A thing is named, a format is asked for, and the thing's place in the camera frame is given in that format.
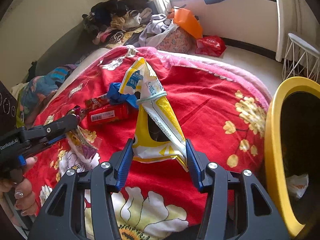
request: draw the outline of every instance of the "bedspread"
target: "bedspread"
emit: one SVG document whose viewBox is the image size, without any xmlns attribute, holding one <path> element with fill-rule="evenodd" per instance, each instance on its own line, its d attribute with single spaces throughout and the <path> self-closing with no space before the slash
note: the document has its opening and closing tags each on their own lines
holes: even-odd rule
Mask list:
<svg viewBox="0 0 320 240">
<path fill-rule="evenodd" d="M 258 171 L 263 160 L 268 102 L 252 83 L 221 67 L 155 48 L 134 49 L 135 55 L 108 67 L 127 52 L 127 47 L 115 48 L 93 62 L 49 103 L 35 125 L 62 117 L 74 105 L 84 107 L 84 99 L 106 93 L 110 83 L 121 82 L 135 60 L 144 57 L 167 91 L 182 131 L 194 148 L 227 170 Z M 92 169 L 122 150 L 127 139 L 133 138 L 137 114 L 132 109 L 129 119 L 100 127 L 88 127 L 86 119 L 81 122 L 92 141 L 97 136 L 102 139 L 90 164 L 82 163 L 65 140 L 40 153 L 34 168 L 26 174 L 39 196 L 38 204 L 43 204 L 67 169 Z M 93 238 L 88 191 L 85 198 L 87 236 Z M 206 194 L 193 187 L 189 174 L 176 160 L 148 164 L 134 161 L 125 188 L 113 193 L 112 200 L 123 239 L 163 239 L 201 222 Z"/>
</svg>

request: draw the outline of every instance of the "blue gripper pad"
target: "blue gripper pad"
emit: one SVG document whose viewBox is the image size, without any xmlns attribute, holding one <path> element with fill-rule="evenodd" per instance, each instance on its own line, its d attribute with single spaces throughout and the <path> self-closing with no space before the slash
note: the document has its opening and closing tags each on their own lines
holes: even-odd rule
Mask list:
<svg viewBox="0 0 320 240">
<path fill-rule="evenodd" d="M 26 160 L 24 159 L 24 157 L 23 157 L 22 155 L 19 155 L 19 156 L 18 156 L 18 161 L 19 161 L 19 165 L 20 165 L 21 167 L 27 165 L 27 162 L 26 162 Z"/>
<path fill-rule="evenodd" d="M 189 173 L 191 176 L 191 180 L 193 185 L 198 189 L 198 191 L 202 192 L 204 189 L 202 183 L 201 169 L 194 155 L 195 150 L 189 139 L 186 140 L 186 151 L 187 151 L 187 162 Z"/>
<path fill-rule="evenodd" d="M 122 187 L 124 187 L 124 184 L 128 177 L 129 169 L 133 159 L 132 143 L 132 139 L 129 139 L 127 141 L 124 149 L 121 152 L 119 163 L 117 163 L 117 167 L 115 167 L 115 172 L 118 173 L 116 182 L 116 188 L 118 191 L 120 191 Z"/>
</svg>

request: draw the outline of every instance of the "red can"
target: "red can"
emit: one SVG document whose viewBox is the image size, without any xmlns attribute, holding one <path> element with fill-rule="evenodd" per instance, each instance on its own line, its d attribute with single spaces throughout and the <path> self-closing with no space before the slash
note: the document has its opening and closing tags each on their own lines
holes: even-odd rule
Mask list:
<svg viewBox="0 0 320 240">
<path fill-rule="evenodd" d="M 88 125 L 114 122 L 129 117 L 129 108 L 126 103 L 119 105 L 106 105 L 88 113 Z"/>
</svg>

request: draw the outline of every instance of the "black device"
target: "black device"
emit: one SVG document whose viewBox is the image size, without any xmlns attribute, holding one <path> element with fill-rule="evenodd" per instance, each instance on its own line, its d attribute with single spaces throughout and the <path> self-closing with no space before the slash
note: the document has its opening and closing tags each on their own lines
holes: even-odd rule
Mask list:
<svg viewBox="0 0 320 240">
<path fill-rule="evenodd" d="M 111 193 L 124 186 L 133 158 L 133 140 L 92 171 L 68 170 L 41 208 L 29 240 L 86 240 L 84 190 L 91 190 L 92 224 L 96 240 L 121 240 Z M 229 240 L 289 240 L 287 228 L 268 193 L 249 170 L 235 173 L 209 162 L 186 141 L 188 167 L 194 186 L 207 193 L 197 239 L 225 239 L 228 190 L 234 190 L 235 218 Z"/>
<path fill-rule="evenodd" d="M 67 114 L 47 125 L 37 125 L 29 130 L 20 127 L 0 137 L 0 177 L 20 183 L 25 159 L 65 138 L 65 133 L 76 129 L 78 123 L 78 116 Z"/>
</svg>

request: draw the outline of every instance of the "yellow and white plastic bag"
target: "yellow and white plastic bag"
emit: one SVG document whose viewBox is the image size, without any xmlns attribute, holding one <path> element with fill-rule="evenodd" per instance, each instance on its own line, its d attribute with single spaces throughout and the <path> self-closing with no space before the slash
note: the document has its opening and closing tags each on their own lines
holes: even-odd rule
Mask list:
<svg viewBox="0 0 320 240">
<path fill-rule="evenodd" d="M 143 57 L 139 57 L 127 70 L 119 92 L 130 95 L 140 93 L 140 99 L 137 100 L 139 113 L 135 141 L 132 146 L 134 160 L 152 163 L 176 159 L 187 171 L 186 140 L 181 127 L 165 97 L 167 93 Z"/>
</svg>

